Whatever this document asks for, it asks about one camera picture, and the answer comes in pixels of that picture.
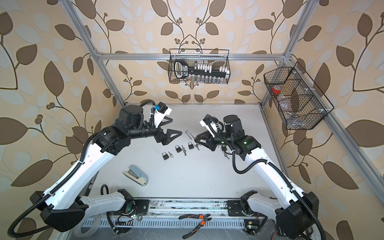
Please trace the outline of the brass padlock shackle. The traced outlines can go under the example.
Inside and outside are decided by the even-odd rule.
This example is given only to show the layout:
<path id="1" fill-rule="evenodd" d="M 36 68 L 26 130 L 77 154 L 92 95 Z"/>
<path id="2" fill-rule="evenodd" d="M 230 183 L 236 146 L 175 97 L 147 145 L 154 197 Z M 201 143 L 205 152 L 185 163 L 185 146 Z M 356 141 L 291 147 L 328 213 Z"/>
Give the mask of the brass padlock shackle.
<path id="1" fill-rule="evenodd" d="M 190 138 L 190 140 L 195 140 L 195 137 L 192 135 L 190 131 L 186 131 L 187 136 Z"/>

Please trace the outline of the black padlock with keys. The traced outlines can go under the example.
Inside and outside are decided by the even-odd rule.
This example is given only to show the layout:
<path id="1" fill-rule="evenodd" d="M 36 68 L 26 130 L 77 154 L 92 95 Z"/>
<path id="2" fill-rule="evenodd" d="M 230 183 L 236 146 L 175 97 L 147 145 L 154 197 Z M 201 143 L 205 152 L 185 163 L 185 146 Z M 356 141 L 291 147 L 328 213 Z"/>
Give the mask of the black padlock with keys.
<path id="1" fill-rule="evenodd" d="M 176 150 L 177 153 L 183 153 L 184 156 L 187 155 L 187 151 L 186 151 L 186 149 L 183 146 L 176 145 L 175 146 L 175 150 Z"/>
<path id="2" fill-rule="evenodd" d="M 222 152 L 224 154 L 224 157 L 227 158 L 227 159 L 229 159 L 230 156 L 232 155 L 232 153 L 227 151 L 227 147 L 226 146 L 221 146 L 221 150 L 222 150 Z"/>

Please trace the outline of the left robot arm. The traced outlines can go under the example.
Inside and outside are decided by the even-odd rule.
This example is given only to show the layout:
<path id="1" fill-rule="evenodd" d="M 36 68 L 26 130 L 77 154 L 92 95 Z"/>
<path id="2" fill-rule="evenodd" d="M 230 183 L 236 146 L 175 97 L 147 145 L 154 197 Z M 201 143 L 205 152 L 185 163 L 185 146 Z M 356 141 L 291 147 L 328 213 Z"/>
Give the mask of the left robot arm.
<path id="1" fill-rule="evenodd" d="M 10 225 L 8 236 L 22 238 L 50 228 L 67 232 L 82 220 L 101 213 L 120 211 L 127 202 L 133 200 L 126 190 L 94 198 L 80 196 L 80 192 L 133 139 L 154 137 L 157 143 L 165 146 L 182 135 L 181 131 L 168 129 L 164 132 L 161 128 L 173 121 L 169 118 L 171 108 L 162 102 L 149 102 L 152 104 L 149 121 L 144 119 L 142 105 L 127 105 L 120 110 L 113 125 L 92 134 L 84 143 L 80 159 L 60 180 L 44 192 L 38 191 L 31 196 L 33 205 Z M 35 209 L 41 211 L 41 218 L 46 225 L 36 230 L 17 233 L 16 226 Z"/>

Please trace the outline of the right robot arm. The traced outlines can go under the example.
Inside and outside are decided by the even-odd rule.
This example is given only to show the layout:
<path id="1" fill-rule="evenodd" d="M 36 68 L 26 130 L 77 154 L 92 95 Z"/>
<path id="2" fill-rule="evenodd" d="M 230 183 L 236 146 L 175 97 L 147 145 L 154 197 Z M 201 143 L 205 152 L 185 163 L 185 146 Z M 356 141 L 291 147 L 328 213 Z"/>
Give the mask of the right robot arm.
<path id="1" fill-rule="evenodd" d="M 290 239 L 310 239 L 305 233 L 310 228 L 314 239 L 327 238 L 318 219 L 318 197 L 298 187 L 271 161 L 261 144 L 246 135 L 238 116 L 228 115 L 220 122 L 206 115 L 200 124 L 206 131 L 195 137 L 197 144 L 211 151 L 215 151 L 217 146 L 229 147 L 234 171 L 242 175 L 255 170 L 275 195 L 271 199 L 257 191 L 244 194 L 241 203 L 245 215 L 260 213 L 274 220 Z"/>

